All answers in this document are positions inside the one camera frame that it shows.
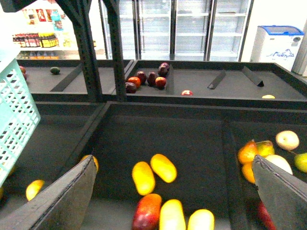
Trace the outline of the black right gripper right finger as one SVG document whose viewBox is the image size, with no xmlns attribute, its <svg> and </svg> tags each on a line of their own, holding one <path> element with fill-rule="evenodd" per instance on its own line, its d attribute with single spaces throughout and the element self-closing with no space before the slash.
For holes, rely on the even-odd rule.
<svg viewBox="0 0 307 230">
<path fill-rule="evenodd" d="M 307 228 L 307 184 L 256 155 L 252 170 L 258 194 L 278 230 Z"/>
</svg>

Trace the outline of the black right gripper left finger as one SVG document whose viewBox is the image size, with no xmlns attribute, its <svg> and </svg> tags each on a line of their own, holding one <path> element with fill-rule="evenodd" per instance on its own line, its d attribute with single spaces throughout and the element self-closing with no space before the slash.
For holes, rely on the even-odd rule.
<svg viewBox="0 0 307 230">
<path fill-rule="evenodd" d="M 94 157 L 83 161 L 7 217 L 2 230 L 79 230 L 96 178 Z"/>
</svg>

